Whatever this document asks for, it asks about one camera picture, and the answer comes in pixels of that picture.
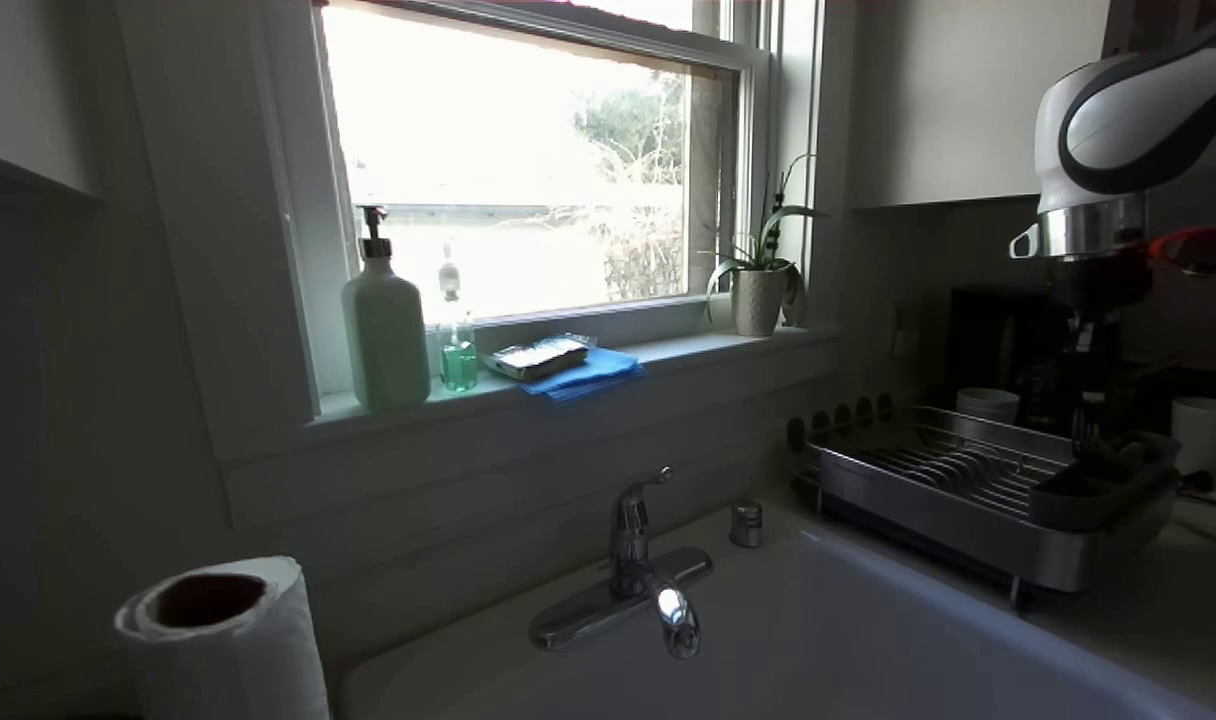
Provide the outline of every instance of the wall cabinet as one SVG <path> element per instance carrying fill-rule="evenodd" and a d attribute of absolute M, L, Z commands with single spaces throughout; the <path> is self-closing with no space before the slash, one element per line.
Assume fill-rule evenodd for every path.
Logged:
<path fill-rule="evenodd" d="M 74 60 L 56 0 L 0 0 L 0 186 L 61 185 L 93 190 L 77 132 Z"/>
<path fill-rule="evenodd" d="M 859 5 L 852 200 L 1033 194 L 1049 82 L 1102 60 L 1110 0 Z"/>

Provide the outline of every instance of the faucet handle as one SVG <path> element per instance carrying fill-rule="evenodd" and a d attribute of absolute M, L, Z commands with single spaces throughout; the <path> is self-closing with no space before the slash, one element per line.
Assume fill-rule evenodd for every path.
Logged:
<path fill-rule="evenodd" d="M 648 478 L 628 483 L 615 505 L 642 505 L 648 483 L 668 483 L 673 478 L 673 464 L 662 464 Z"/>

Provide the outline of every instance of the dish soap bottle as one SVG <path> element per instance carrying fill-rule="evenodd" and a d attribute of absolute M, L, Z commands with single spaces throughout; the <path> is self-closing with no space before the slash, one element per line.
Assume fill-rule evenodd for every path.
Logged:
<path fill-rule="evenodd" d="M 386 212 L 364 202 L 364 268 L 343 283 L 355 395 L 369 412 L 417 408 L 427 395 L 419 293 L 392 271 Z"/>
<path fill-rule="evenodd" d="M 443 323 L 450 323 L 442 346 L 442 383 L 450 391 L 468 391 L 482 378 L 482 353 L 477 353 L 472 307 L 459 297 L 459 268 L 454 264 L 450 247 L 442 264 L 442 288 L 443 288 Z"/>

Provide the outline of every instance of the dish drying rack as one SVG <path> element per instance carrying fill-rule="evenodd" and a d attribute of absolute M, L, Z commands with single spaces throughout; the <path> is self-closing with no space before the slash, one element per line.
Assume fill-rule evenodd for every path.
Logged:
<path fill-rule="evenodd" d="M 866 428 L 811 441 L 796 483 L 822 515 L 870 515 L 1000 571 L 1007 605 L 1024 612 L 1033 586 L 1085 590 L 1140 553 L 1177 500 L 1166 446 L 1125 478 L 1067 483 L 1072 464 L 1067 437 L 890 408 L 880 425 L 866 417 Z"/>

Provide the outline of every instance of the faucet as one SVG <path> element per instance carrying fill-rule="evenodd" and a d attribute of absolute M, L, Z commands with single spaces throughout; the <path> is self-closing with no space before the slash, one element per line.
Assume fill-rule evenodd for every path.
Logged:
<path fill-rule="evenodd" d="M 532 620 L 532 639 L 539 646 L 573 644 L 598 629 L 633 614 L 637 608 L 653 605 L 662 614 L 662 637 L 673 657 L 693 657 L 699 644 L 699 620 L 682 590 L 682 582 L 712 571 L 712 556 L 697 546 L 668 553 L 662 558 L 648 556 L 648 483 L 663 483 L 673 468 L 663 464 L 653 478 L 626 489 L 611 505 L 611 533 L 610 533 L 610 581 L 586 586 Z"/>

